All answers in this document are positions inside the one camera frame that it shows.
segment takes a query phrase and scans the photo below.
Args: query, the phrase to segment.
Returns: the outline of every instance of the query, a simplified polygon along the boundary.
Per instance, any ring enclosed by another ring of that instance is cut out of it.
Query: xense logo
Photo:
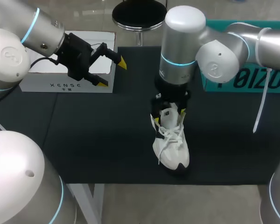
[[[50,83],[51,87],[81,87],[81,84],[55,84],[55,83]]]

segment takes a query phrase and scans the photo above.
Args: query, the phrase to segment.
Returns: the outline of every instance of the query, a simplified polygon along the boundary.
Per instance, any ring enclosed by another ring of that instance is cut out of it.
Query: table leg
[[[104,196],[104,185],[97,186],[98,196],[92,197],[88,184],[69,184],[88,224],[101,224],[101,213],[103,208],[102,195]]]

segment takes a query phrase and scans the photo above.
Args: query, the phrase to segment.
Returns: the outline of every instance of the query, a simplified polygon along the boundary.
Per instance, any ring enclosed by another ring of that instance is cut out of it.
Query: shoelace
[[[168,143],[176,142],[175,147],[179,147],[182,144],[183,125],[181,125],[181,127],[180,127],[180,125],[178,125],[171,129],[166,129],[166,128],[160,126],[159,124],[157,124],[157,125],[159,127],[159,133],[161,135],[163,135],[165,138],[167,138],[167,140],[164,144],[164,147],[162,148],[162,150],[160,151],[159,156],[158,156],[159,164],[160,164],[161,154],[167,148]]]

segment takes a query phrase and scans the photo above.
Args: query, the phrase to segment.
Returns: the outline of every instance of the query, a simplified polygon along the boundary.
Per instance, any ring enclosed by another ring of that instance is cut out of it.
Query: stool seat
[[[112,18],[123,29],[141,32],[160,27],[166,13],[166,7],[155,0],[127,0],[114,8]]]

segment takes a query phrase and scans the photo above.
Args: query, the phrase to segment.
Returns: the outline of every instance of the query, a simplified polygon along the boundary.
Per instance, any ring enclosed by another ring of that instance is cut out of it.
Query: black tablecloth
[[[53,110],[55,94],[16,91],[0,103],[0,122],[40,146],[47,136],[43,151],[67,183],[267,183],[280,162],[280,94],[267,95],[253,134],[261,94],[204,92],[199,73],[184,121],[190,170],[158,165],[149,114],[160,50],[119,48],[128,71],[117,68],[113,94],[58,93]]]

